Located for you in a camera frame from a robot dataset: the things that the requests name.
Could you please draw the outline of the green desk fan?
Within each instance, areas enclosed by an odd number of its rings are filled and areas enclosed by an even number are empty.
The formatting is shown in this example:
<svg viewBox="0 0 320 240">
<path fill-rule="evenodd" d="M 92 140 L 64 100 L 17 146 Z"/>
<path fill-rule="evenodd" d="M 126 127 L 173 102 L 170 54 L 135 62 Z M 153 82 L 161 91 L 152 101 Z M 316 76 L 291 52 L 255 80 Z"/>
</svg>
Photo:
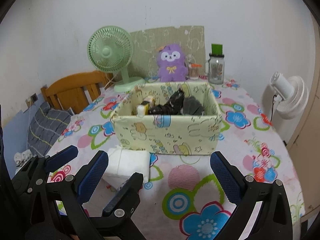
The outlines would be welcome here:
<svg viewBox="0 0 320 240">
<path fill-rule="evenodd" d="M 116 92 L 128 92 L 145 80 L 137 76 L 129 76 L 128 66 L 134 55 L 131 35 L 121 27 L 108 25 L 95 31 L 87 44 L 88 59 L 105 73 L 121 72 L 121 81 L 114 85 Z"/>
</svg>

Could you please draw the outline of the purple plush toy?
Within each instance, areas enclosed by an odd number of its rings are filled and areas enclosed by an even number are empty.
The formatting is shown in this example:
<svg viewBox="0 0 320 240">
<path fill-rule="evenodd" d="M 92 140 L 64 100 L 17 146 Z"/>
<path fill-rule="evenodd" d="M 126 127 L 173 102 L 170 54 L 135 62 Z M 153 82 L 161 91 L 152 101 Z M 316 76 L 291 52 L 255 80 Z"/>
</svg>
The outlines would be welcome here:
<svg viewBox="0 0 320 240">
<path fill-rule="evenodd" d="M 157 56 L 158 77 L 160 82 L 183 82 L 188 69 L 185 66 L 185 54 L 179 44 L 164 46 Z"/>
</svg>

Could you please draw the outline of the black plastic bag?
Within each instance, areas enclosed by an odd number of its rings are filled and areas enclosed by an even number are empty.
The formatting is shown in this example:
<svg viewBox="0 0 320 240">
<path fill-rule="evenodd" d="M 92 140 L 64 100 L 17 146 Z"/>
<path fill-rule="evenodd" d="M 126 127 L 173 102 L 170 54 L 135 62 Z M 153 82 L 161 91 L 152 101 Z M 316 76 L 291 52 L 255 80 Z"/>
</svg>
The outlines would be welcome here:
<svg viewBox="0 0 320 240">
<path fill-rule="evenodd" d="M 164 105 L 157 105 L 148 110 L 148 115 L 179 115 L 183 107 L 184 91 L 180 88 Z"/>
</svg>

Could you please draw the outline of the yellow cartoon storage box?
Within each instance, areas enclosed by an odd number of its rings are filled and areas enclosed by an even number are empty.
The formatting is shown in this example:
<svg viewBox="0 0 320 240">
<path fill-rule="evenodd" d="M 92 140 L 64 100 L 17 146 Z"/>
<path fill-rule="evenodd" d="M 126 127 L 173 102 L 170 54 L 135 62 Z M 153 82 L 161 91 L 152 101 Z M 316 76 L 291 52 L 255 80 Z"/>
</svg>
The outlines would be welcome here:
<svg viewBox="0 0 320 240">
<path fill-rule="evenodd" d="M 196 99 L 200 115 L 137 115 L 137 106 L 150 97 L 164 105 L 177 91 Z M 176 155 L 210 155 L 216 149 L 222 113 L 207 82 L 155 82 L 135 87 L 110 115 L 120 145 L 131 150 Z"/>
</svg>

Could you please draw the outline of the wall power outlet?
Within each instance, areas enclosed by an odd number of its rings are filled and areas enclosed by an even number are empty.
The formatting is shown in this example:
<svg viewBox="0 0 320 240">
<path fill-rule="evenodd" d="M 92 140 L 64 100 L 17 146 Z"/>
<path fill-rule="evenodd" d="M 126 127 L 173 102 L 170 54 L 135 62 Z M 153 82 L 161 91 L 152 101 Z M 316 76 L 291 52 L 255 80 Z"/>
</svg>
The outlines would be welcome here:
<svg viewBox="0 0 320 240">
<path fill-rule="evenodd" d="M 38 97 L 36 94 L 33 94 L 31 97 L 32 102 L 36 102 L 38 100 Z"/>
</svg>

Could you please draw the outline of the white standing fan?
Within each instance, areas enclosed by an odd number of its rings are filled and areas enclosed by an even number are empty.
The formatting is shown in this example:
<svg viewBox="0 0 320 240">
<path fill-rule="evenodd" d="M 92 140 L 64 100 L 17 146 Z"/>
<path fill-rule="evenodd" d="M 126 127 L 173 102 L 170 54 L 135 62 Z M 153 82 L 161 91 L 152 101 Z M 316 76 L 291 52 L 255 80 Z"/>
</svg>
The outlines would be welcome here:
<svg viewBox="0 0 320 240">
<path fill-rule="evenodd" d="M 276 112 L 284 120 L 291 120 L 304 112 L 309 99 L 309 89 L 300 76 L 286 78 L 275 72 L 270 78 L 270 87 L 275 91 Z"/>
</svg>

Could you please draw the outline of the white yellow small bottle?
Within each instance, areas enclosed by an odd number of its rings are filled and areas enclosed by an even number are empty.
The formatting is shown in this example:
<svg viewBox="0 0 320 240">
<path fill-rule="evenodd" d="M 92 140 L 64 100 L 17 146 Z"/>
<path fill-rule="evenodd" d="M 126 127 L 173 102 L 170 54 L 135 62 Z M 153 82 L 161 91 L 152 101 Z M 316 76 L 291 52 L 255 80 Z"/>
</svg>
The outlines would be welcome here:
<svg viewBox="0 0 320 240">
<path fill-rule="evenodd" d="M 147 96 L 143 101 L 137 105 L 136 114 L 138 116 L 148 115 L 148 111 L 155 106 L 155 98 L 153 96 Z"/>
</svg>

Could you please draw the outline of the green cup on jar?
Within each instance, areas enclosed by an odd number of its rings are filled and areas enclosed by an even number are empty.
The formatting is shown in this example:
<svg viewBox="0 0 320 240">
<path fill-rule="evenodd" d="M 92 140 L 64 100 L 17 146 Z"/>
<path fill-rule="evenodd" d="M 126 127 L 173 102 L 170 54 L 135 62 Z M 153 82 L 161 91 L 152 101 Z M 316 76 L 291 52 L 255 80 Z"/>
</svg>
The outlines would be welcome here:
<svg viewBox="0 0 320 240">
<path fill-rule="evenodd" d="M 223 55 L 223 45 L 222 44 L 211 44 L 211 54 L 214 56 L 222 56 Z"/>
</svg>

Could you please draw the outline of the cotton swab container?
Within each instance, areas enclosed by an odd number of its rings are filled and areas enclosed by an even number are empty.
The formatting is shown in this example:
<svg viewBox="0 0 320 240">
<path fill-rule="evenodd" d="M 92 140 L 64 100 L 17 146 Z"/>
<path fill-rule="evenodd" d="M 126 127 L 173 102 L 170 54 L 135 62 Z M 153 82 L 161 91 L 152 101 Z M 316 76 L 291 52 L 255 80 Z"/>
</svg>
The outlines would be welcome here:
<svg viewBox="0 0 320 240">
<path fill-rule="evenodd" d="M 197 80 L 200 77 L 200 70 L 202 69 L 201 64 L 190 63 L 188 64 L 188 75 L 189 79 Z"/>
</svg>

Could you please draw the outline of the white drawstring cloth bag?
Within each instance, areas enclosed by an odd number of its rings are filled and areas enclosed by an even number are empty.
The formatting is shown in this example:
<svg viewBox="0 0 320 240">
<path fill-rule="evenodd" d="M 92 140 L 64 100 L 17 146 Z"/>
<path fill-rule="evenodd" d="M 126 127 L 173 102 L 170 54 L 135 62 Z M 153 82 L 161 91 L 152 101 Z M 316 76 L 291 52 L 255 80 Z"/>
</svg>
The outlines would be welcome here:
<svg viewBox="0 0 320 240">
<path fill-rule="evenodd" d="M 150 153 L 116 146 L 110 148 L 108 166 L 102 179 L 118 190 L 135 172 L 143 175 L 143 184 L 149 181 Z"/>
</svg>

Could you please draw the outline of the grey cloth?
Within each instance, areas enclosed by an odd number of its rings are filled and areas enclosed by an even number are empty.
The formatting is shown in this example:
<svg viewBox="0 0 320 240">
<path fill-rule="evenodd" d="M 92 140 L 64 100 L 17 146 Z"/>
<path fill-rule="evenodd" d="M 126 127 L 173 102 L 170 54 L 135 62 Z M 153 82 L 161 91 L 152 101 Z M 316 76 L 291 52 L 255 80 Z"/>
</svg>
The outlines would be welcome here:
<svg viewBox="0 0 320 240">
<path fill-rule="evenodd" d="M 184 98 L 181 113 L 183 115 L 204 115 L 204 107 L 194 96 Z"/>
</svg>

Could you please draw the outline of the cartoon print cardboard panel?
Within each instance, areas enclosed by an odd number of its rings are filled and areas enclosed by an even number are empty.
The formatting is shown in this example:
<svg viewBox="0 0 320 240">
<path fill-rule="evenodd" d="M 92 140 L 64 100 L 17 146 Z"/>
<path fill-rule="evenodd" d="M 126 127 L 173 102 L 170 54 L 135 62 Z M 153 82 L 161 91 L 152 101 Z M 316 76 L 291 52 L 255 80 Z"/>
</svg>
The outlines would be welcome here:
<svg viewBox="0 0 320 240">
<path fill-rule="evenodd" d="M 156 77 L 158 50 L 172 43 L 180 45 L 186 64 L 203 65 L 205 62 L 204 27 L 201 25 L 145 29 L 131 32 L 130 35 L 134 45 L 134 55 L 129 65 L 130 76 Z"/>
</svg>

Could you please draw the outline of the wooden chair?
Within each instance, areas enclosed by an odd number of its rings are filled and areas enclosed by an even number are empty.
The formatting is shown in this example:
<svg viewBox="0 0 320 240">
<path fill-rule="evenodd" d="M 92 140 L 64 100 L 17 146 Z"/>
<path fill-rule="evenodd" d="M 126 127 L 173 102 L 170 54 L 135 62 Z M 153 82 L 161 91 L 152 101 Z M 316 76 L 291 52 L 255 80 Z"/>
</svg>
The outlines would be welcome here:
<svg viewBox="0 0 320 240">
<path fill-rule="evenodd" d="M 101 88 L 108 87 L 112 78 L 113 74 L 98 70 L 73 74 L 57 80 L 49 87 L 43 86 L 41 93 L 54 109 L 72 109 L 79 114 L 89 105 L 89 101 L 101 95 Z"/>
</svg>

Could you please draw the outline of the plaid grey blanket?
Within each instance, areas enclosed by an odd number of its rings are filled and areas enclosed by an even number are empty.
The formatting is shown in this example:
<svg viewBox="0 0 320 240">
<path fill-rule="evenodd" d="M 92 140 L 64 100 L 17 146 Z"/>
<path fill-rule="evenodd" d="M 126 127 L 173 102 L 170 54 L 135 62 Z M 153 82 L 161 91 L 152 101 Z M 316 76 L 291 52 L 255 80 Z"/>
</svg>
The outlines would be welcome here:
<svg viewBox="0 0 320 240">
<path fill-rule="evenodd" d="M 28 127 L 27 146 L 33 155 L 45 156 L 70 123 L 72 112 L 41 104 Z"/>
</svg>

